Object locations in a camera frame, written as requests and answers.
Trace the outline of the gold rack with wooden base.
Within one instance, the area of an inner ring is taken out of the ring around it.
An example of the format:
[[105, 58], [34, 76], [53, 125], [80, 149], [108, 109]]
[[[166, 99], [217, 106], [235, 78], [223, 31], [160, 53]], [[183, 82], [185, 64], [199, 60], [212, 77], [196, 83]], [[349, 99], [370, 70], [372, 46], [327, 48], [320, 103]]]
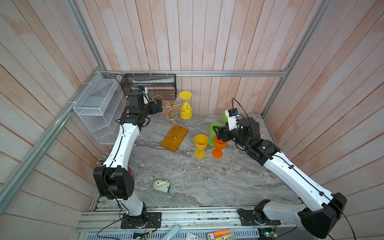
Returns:
[[187, 128], [179, 126], [175, 122], [176, 118], [178, 117], [176, 111], [180, 112], [180, 108], [184, 100], [181, 104], [176, 104], [175, 101], [168, 102], [159, 95], [155, 95], [152, 100], [161, 100], [166, 103], [166, 106], [163, 107], [163, 109], [167, 110], [166, 118], [172, 122], [172, 128], [162, 141], [161, 146], [175, 152], [189, 131]]

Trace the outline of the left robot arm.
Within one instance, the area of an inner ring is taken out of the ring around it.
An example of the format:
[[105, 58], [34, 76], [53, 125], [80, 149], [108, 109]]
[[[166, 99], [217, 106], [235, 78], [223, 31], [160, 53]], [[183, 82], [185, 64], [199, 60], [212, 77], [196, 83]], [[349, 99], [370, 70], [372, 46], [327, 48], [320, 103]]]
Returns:
[[135, 181], [128, 173], [129, 158], [143, 127], [150, 122], [149, 115], [163, 111], [162, 103], [148, 96], [148, 90], [139, 86], [138, 91], [128, 94], [128, 106], [117, 120], [119, 132], [112, 152], [101, 167], [93, 172], [101, 196], [117, 201], [132, 217], [144, 217], [145, 204], [134, 193]]

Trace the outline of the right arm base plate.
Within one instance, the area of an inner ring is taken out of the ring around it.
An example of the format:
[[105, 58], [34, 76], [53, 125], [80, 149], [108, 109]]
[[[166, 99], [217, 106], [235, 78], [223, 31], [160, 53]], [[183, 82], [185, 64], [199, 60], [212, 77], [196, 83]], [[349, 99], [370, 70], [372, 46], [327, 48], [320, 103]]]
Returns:
[[238, 209], [237, 214], [240, 217], [242, 226], [281, 225], [281, 221], [269, 220], [262, 211]]

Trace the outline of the orange wine glass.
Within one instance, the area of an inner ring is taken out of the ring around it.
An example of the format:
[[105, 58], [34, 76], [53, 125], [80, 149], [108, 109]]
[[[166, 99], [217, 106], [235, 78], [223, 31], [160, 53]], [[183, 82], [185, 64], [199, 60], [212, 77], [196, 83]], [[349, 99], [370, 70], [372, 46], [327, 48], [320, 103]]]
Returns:
[[227, 147], [228, 142], [223, 142], [219, 140], [218, 137], [214, 138], [214, 149], [212, 151], [212, 155], [216, 159], [220, 159], [223, 157], [223, 150]]

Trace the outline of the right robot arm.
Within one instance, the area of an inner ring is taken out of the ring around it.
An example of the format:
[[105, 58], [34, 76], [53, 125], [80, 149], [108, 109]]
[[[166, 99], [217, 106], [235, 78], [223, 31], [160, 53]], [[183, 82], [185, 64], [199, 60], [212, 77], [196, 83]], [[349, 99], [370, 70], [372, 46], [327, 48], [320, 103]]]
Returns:
[[304, 227], [310, 234], [325, 239], [344, 214], [347, 198], [317, 184], [291, 162], [271, 141], [263, 140], [260, 125], [253, 118], [229, 117], [228, 123], [214, 126], [218, 140], [233, 141], [251, 159], [284, 181], [302, 200], [299, 205], [262, 200], [254, 208], [254, 221], [266, 225], [282, 221]]

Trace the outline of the green wine glass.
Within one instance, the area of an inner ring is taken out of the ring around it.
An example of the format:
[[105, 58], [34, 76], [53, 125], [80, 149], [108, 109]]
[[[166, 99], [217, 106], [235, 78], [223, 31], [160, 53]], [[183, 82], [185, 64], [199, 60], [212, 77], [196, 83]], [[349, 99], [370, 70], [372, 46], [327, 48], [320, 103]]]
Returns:
[[223, 112], [222, 120], [223, 120], [224, 124], [228, 123], [227, 111], [228, 110], [224, 110], [224, 112]]
[[222, 127], [223, 125], [220, 123], [212, 123], [210, 124], [210, 139], [209, 139], [209, 146], [214, 147], [214, 139], [216, 136], [216, 133], [214, 131], [214, 127]]

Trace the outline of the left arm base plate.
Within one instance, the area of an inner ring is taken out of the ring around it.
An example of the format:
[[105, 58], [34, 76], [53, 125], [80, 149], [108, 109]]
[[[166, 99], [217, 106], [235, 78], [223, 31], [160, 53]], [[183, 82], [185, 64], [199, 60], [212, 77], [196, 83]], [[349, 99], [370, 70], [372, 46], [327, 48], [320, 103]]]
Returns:
[[158, 229], [161, 227], [162, 213], [161, 212], [149, 212], [142, 214], [141, 216], [127, 216], [123, 215], [121, 223], [121, 229], [144, 229], [153, 228]]

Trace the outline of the yellow wine glass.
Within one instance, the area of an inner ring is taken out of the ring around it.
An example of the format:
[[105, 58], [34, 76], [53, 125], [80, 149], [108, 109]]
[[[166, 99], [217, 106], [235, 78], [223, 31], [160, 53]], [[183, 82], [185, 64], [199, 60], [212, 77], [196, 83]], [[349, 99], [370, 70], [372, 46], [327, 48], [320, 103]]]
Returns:
[[203, 159], [206, 155], [205, 149], [207, 148], [209, 138], [206, 135], [196, 135], [194, 138], [194, 143], [196, 147], [195, 157], [198, 159]]
[[179, 94], [179, 97], [184, 100], [180, 108], [181, 118], [184, 120], [189, 120], [193, 116], [193, 108], [190, 104], [190, 100], [192, 99], [192, 93], [188, 91], [183, 91]]

